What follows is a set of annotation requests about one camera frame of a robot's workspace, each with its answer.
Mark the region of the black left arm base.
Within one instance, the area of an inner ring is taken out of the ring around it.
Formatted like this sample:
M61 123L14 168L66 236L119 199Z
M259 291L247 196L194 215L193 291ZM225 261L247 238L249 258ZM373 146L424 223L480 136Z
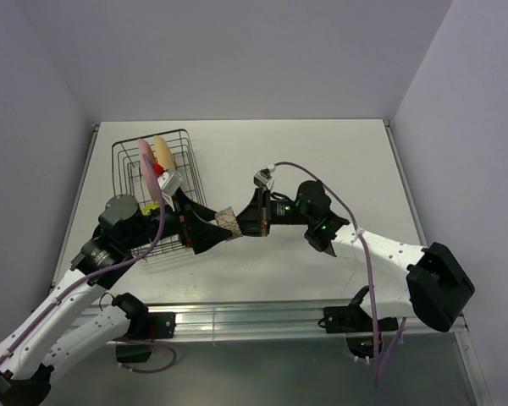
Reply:
M126 332L120 333L117 338L149 341L170 339L174 336L175 322L174 312L149 312L134 316L127 321Z

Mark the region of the lime green bowl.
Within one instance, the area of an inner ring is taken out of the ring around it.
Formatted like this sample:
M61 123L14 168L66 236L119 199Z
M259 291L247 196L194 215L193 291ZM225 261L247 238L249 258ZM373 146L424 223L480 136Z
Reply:
M152 211L154 211L158 208L159 208L159 204L151 204L151 205L143 207L141 211L144 216L148 216Z

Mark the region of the pink plastic plate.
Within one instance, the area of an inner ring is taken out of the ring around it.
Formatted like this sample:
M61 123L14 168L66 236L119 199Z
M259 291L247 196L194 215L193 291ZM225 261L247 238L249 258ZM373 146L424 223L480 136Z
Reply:
M154 172L155 157L152 152L152 148L146 140L137 140L140 166L142 170L142 176L145 180L147 191L154 203L159 202L160 189L157 183L157 175Z

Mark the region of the small speckled beige dish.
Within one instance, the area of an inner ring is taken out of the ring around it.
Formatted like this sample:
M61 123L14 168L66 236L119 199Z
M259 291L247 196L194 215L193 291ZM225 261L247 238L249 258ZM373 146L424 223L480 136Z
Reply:
M215 222L220 228L231 232L229 240L237 239L243 236L240 225L231 206L218 211L215 214Z

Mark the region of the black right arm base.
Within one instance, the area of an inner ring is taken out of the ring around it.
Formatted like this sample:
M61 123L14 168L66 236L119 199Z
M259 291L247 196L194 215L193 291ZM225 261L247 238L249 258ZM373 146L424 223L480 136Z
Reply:
M327 334L373 332L373 319L361 307L327 306L317 325Z

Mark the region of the yellow plastic plate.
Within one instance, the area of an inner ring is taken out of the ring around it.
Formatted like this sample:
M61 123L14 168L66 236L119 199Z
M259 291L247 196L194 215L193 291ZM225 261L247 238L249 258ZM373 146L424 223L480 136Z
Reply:
M174 156L164 138L159 135L153 136L154 149L158 164L164 169L176 169Z

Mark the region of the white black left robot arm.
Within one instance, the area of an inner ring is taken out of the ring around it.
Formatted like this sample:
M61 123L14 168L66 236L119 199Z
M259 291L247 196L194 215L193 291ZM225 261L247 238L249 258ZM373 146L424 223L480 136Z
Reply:
M92 239L26 321L0 343L0 404L39 405L59 376L109 341L145 348L174 335L175 315L150 313L133 294L118 294L90 321L71 324L161 239L179 236L199 254L231 239L236 222L177 191L171 205L144 214L131 195L114 196L98 218Z

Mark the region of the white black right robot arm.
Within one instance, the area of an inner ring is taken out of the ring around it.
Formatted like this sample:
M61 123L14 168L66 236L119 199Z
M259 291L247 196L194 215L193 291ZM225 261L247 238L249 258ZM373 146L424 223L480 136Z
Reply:
M448 332L475 293L447 246L405 244L355 228L332 211L319 181L301 183L294 200L275 200L257 188L237 222L248 237L265 237L273 225L304 225L304 237L316 251L368 264L372 272L399 281L399 287L362 291L349 311L351 324L361 330L378 319L416 317L435 331Z

